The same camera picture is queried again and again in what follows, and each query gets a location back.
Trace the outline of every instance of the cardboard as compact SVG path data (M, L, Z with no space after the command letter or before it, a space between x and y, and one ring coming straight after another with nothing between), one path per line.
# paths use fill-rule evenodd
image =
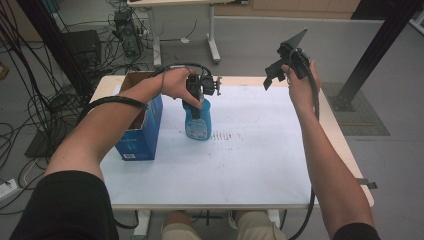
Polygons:
M121 90L125 91L148 78L151 72L131 72L125 76ZM154 160L162 118L162 97L159 94L148 103L148 109L141 111L128 130L115 145L125 161Z

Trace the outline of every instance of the white desk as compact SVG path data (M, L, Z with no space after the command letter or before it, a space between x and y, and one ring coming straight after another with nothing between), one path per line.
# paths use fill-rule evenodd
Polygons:
M123 78L104 77L93 99L111 95ZM213 130L204 142L186 137L181 100L163 96L156 159L125 162L112 149L101 164L112 207L306 208L311 186L286 82L276 81L266 92L263 80L223 77L222 95L208 97ZM362 178L322 93L320 100L324 130L355 177ZM363 190L372 206L368 188Z
M135 2L128 1L128 6L132 8L145 8L149 17L150 28L152 31L153 37L153 65L155 67L160 67L162 65L161 52L160 52L160 40L159 36L156 33L155 23L154 23L154 12L153 7L155 6L169 6L169 5L182 5L182 4L209 4L209 33L206 34L208 39L209 48L212 53L212 58L215 62L219 62L221 57L219 56L218 48L215 43L215 3L225 3L230 2L231 0L139 0Z

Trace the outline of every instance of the table leg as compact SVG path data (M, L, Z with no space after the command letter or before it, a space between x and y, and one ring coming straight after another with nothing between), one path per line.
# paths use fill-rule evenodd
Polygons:
M271 222L275 223L275 225L280 228L280 211L277 209L268 209L267 214L269 220L271 220Z
M139 240L147 237L147 230L149 229L150 221L150 210L139 210L138 211L138 226L134 229L134 234L131 240Z
M424 10L421 12L421 14L417 17L415 20L409 20L409 23L412 24L418 31L421 32L421 34L424 34L424 27L422 24L424 23Z
M146 9L147 15L149 17L150 29L151 29L151 34L152 34L152 38L153 38L153 65L157 68L157 67L162 66L162 59L161 59L161 56L160 56L160 40L159 40L159 37L156 34L155 18L154 18L154 14L153 14L153 8L146 7L145 9Z
M215 7L213 4L209 4L209 33L206 34L208 38L209 47L211 49L212 58L215 62L219 62L221 57L219 56L218 48L215 43L214 29L215 29Z

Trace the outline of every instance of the power strip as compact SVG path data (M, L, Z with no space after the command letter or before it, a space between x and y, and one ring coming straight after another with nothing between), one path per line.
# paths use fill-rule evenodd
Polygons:
M0 185L0 202L17 192L18 186L16 185L15 179L11 179L7 183Z

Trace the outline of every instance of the person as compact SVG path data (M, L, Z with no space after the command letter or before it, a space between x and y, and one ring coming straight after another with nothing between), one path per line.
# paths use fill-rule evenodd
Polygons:
M320 201L331 239L379 239L368 201L349 169L333 149L313 112L311 87L282 66L290 79L289 93L302 129L313 189ZM311 71L320 85L315 61ZM190 69L180 68L141 81L121 96L142 103L157 94L181 98L201 108L186 90ZM11 239L118 239L100 162L123 135L140 109L106 103L93 109L53 154ZM237 211L239 239L284 239L265 212ZM172 212L162 239L200 239L188 217Z

